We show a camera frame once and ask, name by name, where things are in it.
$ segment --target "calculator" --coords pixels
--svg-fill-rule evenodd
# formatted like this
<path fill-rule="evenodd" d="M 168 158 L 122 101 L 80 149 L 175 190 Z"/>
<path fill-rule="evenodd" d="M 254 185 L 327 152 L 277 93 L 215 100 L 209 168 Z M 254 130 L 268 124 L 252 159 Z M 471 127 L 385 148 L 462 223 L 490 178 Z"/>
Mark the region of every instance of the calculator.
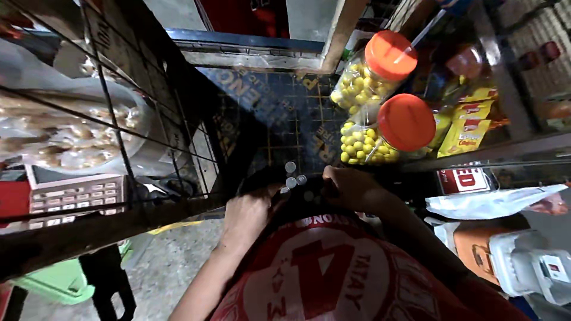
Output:
<path fill-rule="evenodd" d="M 31 187 L 29 229 L 71 223 L 77 216 L 92 211 L 81 208 L 125 201 L 124 175 L 67 175 L 33 165 L 26 165 L 26 174 Z M 58 211 L 77 209 L 73 214 L 58 215 Z M 103 215 L 123 211 L 123 207 L 101 210 Z M 33 218 L 34 214 L 54 212 L 54 215 Z"/>

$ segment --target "snack food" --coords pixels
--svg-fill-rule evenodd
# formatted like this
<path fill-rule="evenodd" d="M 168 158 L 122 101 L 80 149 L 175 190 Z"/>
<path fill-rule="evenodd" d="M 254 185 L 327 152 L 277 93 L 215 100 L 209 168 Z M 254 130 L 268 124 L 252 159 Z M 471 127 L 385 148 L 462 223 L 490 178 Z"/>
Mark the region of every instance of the snack food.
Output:
<path fill-rule="evenodd" d="M 455 119 L 452 121 L 438 158 L 477 150 L 491 121 L 488 119 Z"/>

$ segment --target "concrete floor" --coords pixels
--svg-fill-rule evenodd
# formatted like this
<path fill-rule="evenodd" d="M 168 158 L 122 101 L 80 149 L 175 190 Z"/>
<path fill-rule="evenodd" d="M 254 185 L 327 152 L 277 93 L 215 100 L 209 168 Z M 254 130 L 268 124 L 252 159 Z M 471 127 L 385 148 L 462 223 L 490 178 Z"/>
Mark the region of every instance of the concrete floor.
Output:
<path fill-rule="evenodd" d="M 137 308 L 134 320 L 166 320 L 222 231 L 222 220 L 165 231 L 155 237 L 139 263 L 127 271 Z M 122 307 L 117 308 L 118 315 Z M 22 321 L 99 320 L 90 300 L 66 306 L 30 293 Z"/>

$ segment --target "plastic bag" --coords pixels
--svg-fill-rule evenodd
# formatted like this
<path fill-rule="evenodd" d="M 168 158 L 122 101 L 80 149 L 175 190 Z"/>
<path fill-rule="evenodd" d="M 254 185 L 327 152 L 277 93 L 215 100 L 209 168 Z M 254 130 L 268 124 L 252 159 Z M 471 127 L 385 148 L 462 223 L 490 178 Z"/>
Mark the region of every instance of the plastic bag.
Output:
<path fill-rule="evenodd" d="M 524 208 L 524 210 L 558 216 L 567 214 L 569 208 L 567 207 L 565 200 L 563 200 L 561 197 L 561 194 L 557 192 L 547 196 L 539 202 L 531 204 L 530 206 Z"/>
<path fill-rule="evenodd" d="M 99 79 L 69 78 L 26 49 L 1 39 L 0 75 L 3 86 L 112 122 Z M 118 125 L 147 136 L 153 111 L 133 91 L 106 83 Z M 108 126 L 5 91 L 0 91 L 0 123 L 0 159 L 22 155 L 27 164 L 72 175 L 126 173 L 115 131 Z M 128 133 L 121 132 L 121 137 L 130 157 L 144 143 Z"/>
<path fill-rule="evenodd" d="M 493 219 L 515 214 L 525 207 L 566 189 L 564 184 L 525 187 L 473 194 L 427 198 L 427 210 L 452 219 Z"/>

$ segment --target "wooden plank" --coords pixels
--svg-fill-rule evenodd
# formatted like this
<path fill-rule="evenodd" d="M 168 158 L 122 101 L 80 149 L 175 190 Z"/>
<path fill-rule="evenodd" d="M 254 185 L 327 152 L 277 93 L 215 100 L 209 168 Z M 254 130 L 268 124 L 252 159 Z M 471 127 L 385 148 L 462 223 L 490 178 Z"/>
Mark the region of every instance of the wooden plank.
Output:
<path fill-rule="evenodd" d="M 368 0 L 338 1 L 327 41 L 321 53 L 323 56 L 323 62 L 319 68 L 321 73 L 333 73 L 337 68 L 347 40 L 353 33 L 368 2 Z"/>

